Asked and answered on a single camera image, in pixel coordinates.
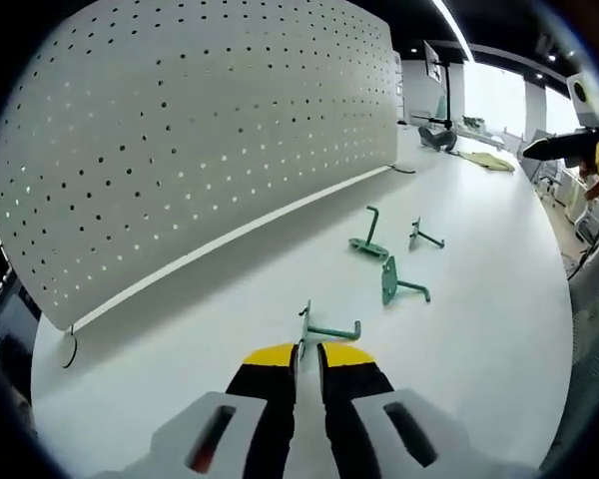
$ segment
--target table surface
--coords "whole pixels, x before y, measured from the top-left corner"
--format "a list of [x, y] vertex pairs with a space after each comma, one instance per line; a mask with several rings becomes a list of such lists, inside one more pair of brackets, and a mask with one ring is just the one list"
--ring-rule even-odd
[[[298, 313], [352, 329], [395, 389], [409, 387], [452, 414], [472, 445], [539, 466], [570, 379], [572, 313], [561, 254], [517, 161], [460, 138], [457, 149], [515, 165], [486, 171], [399, 133], [393, 171], [347, 187], [202, 256], [76, 332], [75, 362], [43, 316], [32, 365], [39, 437], [74, 477], [120, 470], [153, 432], [206, 391], [224, 391], [254, 349], [300, 338]], [[426, 285], [381, 303], [381, 265], [351, 250], [365, 238], [396, 257], [401, 279]], [[411, 222], [445, 239], [408, 251]], [[314, 344], [301, 364], [296, 434], [286, 476], [336, 478], [318, 391]]]

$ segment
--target pegboard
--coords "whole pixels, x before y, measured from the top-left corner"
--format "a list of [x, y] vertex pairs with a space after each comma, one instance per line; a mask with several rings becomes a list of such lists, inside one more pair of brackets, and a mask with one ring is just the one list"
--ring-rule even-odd
[[0, 120], [15, 270], [64, 329], [210, 240], [393, 163], [392, 62], [387, 25], [340, 0], [85, 8]]

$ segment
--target cable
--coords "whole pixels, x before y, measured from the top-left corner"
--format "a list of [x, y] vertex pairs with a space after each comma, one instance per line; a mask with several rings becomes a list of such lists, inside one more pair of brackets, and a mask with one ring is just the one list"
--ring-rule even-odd
[[73, 324], [71, 324], [71, 337], [73, 337], [73, 352], [71, 353], [71, 359], [69, 362], [62, 365], [63, 369], [68, 369], [71, 364], [73, 364], [73, 360], [76, 358], [76, 354], [78, 353], [78, 338], [73, 335]]
[[415, 170], [401, 170], [398, 167], [396, 167], [395, 165], [386, 165], [389, 168], [392, 168], [394, 171], [398, 172], [398, 173], [404, 173], [405, 175], [414, 175], [415, 173], [417, 173]]
[[568, 280], [572, 279], [573, 276], [577, 272], [579, 272], [579, 269], [581, 269], [583, 267], [584, 263], [588, 260], [588, 257], [590, 257], [590, 254], [592, 254], [592, 251], [594, 251], [595, 248], [597, 247], [598, 241], [599, 241], [599, 231], [597, 232], [595, 239], [592, 241], [592, 244], [590, 244], [590, 247], [588, 248], [588, 250], [584, 253], [583, 256], [581, 256], [581, 259], [579, 259], [579, 264], [577, 264], [577, 267], [575, 268], [575, 270], [572, 271], [570, 273], [570, 275], [568, 276]]

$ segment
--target ceiling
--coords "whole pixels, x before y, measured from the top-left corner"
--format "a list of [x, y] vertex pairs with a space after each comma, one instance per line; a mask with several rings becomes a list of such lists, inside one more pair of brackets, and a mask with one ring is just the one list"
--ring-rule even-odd
[[[421, 49], [411, 53], [421, 40], [456, 42], [446, 21], [432, 0], [350, 0], [364, 10], [378, 16], [390, 25], [393, 47], [404, 60], [421, 58]], [[550, 35], [543, 29], [528, 2], [523, 0], [444, 0], [455, 18], [466, 41], [471, 45], [492, 47], [536, 62], [553, 70], [561, 77], [576, 73], [575, 66], [560, 52]], [[434, 46], [442, 60], [461, 62], [463, 53], [457, 48]], [[554, 62], [548, 55], [555, 55]], [[512, 70], [527, 80], [548, 85], [566, 94], [563, 82], [509, 58], [473, 50], [477, 62]]]
[[[0, 2], [0, 110], [9, 95], [11, 86], [46, 34], [62, 19], [93, 1]], [[412, 45], [417, 45], [417, 41], [456, 40], [443, 17], [433, 6], [432, 0], [351, 0], [351, 2], [390, 25], [394, 47], [404, 59], [418, 58], [410, 53]], [[535, 60], [554, 69], [562, 76], [569, 76], [575, 72], [573, 65], [563, 56], [558, 56], [554, 63], [550, 63], [546, 59], [547, 50], [543, 55], [537, 53], [537, 45], [544, 36], [530, 9], [525, 6], [526, 1], [445, 0], [445, 2], [469, 43], [495, 47]], [[546, 45], [550, 46], [552, 41], [549, 38], [547, 40]], [[463, 56], [457, 49], [438, 46], [435, 49], [443, 60], [462, 61]], [[555, 82], [548, 76], [538, 81], [535, 69], [518, 62], [480, 52], [475, 52], [475, 58], [480, 62], [522, 73], [530, 81], [547, 83], [565, 92], [562, 83]]]

